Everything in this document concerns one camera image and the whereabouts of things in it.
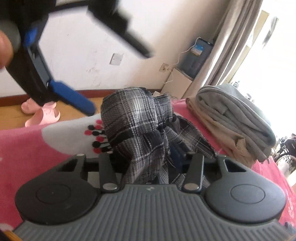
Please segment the person left hand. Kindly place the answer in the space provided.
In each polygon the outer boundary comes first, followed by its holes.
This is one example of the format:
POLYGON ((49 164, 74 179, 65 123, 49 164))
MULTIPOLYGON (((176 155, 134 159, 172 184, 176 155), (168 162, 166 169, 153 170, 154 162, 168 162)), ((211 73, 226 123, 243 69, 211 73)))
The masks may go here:
POLYGON ((13 46, 3 31, 0 31, 0 69, 9 65, 13 58, 13 46))

